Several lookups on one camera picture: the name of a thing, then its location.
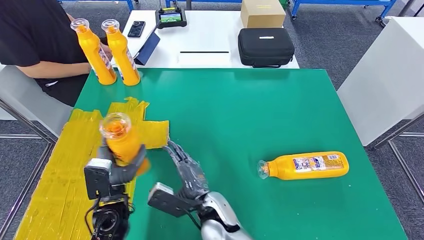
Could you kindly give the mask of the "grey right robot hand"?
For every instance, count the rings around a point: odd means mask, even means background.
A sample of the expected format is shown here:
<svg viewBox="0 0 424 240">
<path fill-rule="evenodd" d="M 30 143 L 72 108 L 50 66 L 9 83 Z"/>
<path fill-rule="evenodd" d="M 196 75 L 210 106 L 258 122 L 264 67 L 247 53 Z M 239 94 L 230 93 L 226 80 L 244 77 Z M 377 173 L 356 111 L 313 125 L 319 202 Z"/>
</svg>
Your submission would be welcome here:
<svg viewBox="0 0 424 240">
<path fill-rule="evenodd" d="M 197 200 L 210 192 L 208 181 L 201 165 L 174 141 L 168 139 L 163 147 L 173 160 L 180 176 L 182 187 L 178 196 L 184 199 Z"/>
</svg>

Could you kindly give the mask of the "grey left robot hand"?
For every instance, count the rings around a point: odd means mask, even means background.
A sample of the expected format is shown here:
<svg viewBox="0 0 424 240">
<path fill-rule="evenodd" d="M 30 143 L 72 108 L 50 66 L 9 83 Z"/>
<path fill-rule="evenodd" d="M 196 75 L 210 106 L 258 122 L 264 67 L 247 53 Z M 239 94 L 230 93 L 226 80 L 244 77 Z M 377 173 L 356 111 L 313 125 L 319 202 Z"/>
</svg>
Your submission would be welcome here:
<svg viewBox="0 0 424 240">
<path fill-rule="evenodd" d="M 118 166 L 115 163 L 114 154 L 108 146 L 106 138 L 102 137 L 101 144 L 97 149 L 96 157 L 111 162 L 111 167 L 109 171 L 109 182 L 112 185 L 121 185 L 129 183 L 136 177 L 137 171 L 145 162 L 146 154 L 146 146 L 144 144 L 141 144 L 137 154 L 135 155 L 135 157 L 132 158 L 130 163 L 125 166 Z"/>
</svg>

